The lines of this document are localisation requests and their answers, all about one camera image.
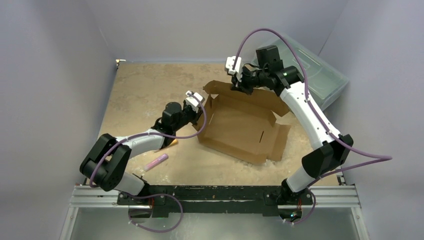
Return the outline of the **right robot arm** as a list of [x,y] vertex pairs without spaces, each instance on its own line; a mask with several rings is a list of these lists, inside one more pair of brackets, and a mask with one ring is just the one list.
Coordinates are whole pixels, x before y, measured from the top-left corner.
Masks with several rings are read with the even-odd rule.
[[288,204],[325,173],[345,163],[353,139],[342,135],[326,118],[310,96],[304,75],[295,66],[285,67],[278,47],[269,45],[256,50],[257,69],[241,66],[241,58],[226,59],[225,69],[231,76],[232,90],[251,95],[255,88],[266,87],[289,107],[306,131],[312,152],[301,159],[301,167],[281,183],[279,201]]

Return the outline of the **brown cardboard box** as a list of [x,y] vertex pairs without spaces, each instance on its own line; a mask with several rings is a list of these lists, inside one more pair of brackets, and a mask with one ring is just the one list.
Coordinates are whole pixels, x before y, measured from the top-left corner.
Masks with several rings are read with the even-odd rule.
[[205,126],[199,143],[255,165],[281,161],[291,127],[276,117],[288,114],[289,107],[272,91],[255,89],[248,95],[231,87],[217,80],[204,86],[205,113],[194,125],[197,131]]

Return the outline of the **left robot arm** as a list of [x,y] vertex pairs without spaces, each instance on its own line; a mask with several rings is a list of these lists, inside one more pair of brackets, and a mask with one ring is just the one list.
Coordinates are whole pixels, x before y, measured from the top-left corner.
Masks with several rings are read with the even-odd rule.
[[144,132],[121,137],[108,133],[101,135],[82,161],[79,171],[87,177],[91,187],[125,192],[132,201],[142,205],[148,201],[149,191],[144,187],[144,180],[126,173],[129,160],[168,147],[178,139],[178,130],[189,123],[196,125],[204,112],[201,102],[192,104],[187,99],[183,105],[170,102],[154,126]]

